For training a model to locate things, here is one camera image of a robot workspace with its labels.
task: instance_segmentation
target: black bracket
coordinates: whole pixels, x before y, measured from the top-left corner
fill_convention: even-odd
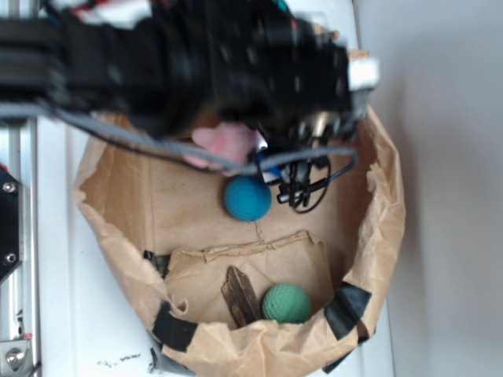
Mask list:
[[[0,168],[0,284],[21,263],[20,183]]]

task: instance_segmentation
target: green ball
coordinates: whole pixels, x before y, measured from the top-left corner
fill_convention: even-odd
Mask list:
[[[280,324],[301,324],[309,320],[311,300],[301,287],[278,284],[269,289],[262,301],[262,314]]]

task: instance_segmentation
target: blue ball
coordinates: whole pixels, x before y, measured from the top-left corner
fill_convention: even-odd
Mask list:
[[[231,216],[241,221],[260,219],[270,208],[269,186],[256,177],[237,176],[224,192],[224,204]]]

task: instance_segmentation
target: black tape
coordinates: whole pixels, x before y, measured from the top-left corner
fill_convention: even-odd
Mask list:
[[[143,252],[143,258],[148,259],[153,264],[163,279],[166,277],[168,272],[167,265],[170,262],[170,257],[170,255],[155,255],[148,250]]]
[[[349,352],[346,356],[342,356],[339,360],[336,360],[336,361],[333,361],[332,363],[326,365],[325,367],[323,367],[321,370],[324,371],[327,375],[329,375],[330,373],[332,373],[334,371],[335,368],[337,368],[345,359],[346,357],[348,357],[349,355],[351,354],[351,352]]]
[[[197,329],[197,324],[179,320],[171,315],[171,305],[163,302],[152,333],[173,350],[186,352]]]
[[[325,308],[325,317],[337,340],[348,335],[362,318],[372,294],[343,282]]]
[[[151,374],[153,374],[154,370],[157,369],[160,371],[173,372],[178,375],[196,375],[184,365],[181,365],[170,357],[164,355],[162,352],[163,345],[157,342],[151,335],[150,341],[152,342],[152,348],[150,349],[150,353],[152,354],[152,363],[149,368],[149,372]]]

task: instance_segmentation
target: metal frame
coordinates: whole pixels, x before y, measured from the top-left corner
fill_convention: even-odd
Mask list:
[[[27,18],[36,15],[38,11],[37,0],[0,2],[0,16],[3,17]],[[30,120],[23,126],[0,125],[0,162],[4,163],[9,173],[21,183],[17,193],[20,264],[0,286],[0,375],[2,376],[42,375],[39,370],[41,352],[36,252],[35,124],[35,120]]]

